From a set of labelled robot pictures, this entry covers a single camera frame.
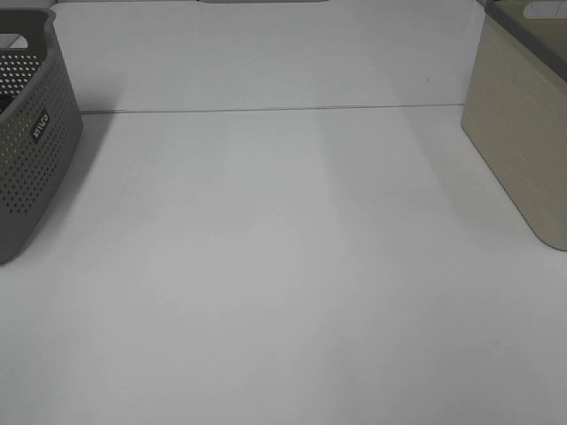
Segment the grey perforated plastic basket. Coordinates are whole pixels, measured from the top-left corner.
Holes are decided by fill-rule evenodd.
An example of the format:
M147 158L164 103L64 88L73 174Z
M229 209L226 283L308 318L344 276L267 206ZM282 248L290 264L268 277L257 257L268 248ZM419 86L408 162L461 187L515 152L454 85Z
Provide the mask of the grey perforated plastic basket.
M83 123L49 9L3 8L1 50L1 261L34 233L65 177Z

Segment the beige plastic storage bin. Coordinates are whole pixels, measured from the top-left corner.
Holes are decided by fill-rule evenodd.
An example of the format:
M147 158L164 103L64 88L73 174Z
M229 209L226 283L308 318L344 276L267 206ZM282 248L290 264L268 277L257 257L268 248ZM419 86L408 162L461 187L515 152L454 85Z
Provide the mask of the beige plastic storage bin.
M462 129L532 232L566 248L566 3L487 1Z

